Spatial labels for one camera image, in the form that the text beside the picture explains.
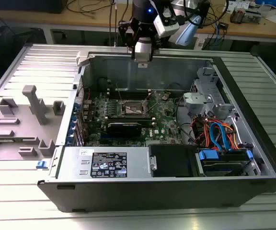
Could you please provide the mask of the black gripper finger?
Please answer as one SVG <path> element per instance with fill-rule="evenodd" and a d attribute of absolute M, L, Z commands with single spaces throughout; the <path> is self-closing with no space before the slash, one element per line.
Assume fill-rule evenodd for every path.
<path fill-rule="evenodd" d="M 123 44 L 130 49 L 131 58 L 135 58 L 135 46 L 137 43 L 137 29 L 138 21 L 120 21 L 118 24 L 118 31 L 121 36 Z"/>
<path fill-rule="evenodd" d="M 150 52 L 149 59 L 153 60 L 153 55 L 154 55 L 155 51 L 158 50 L 158 48 L 159 48 L 158 41 L 160 39 L 158 38 L 158 33 L 157 33 L 157 30 L 154 25 L 150 26 L 149 33 L 150 33 L 149 37 L 151 40 L 151 52 Z"/>

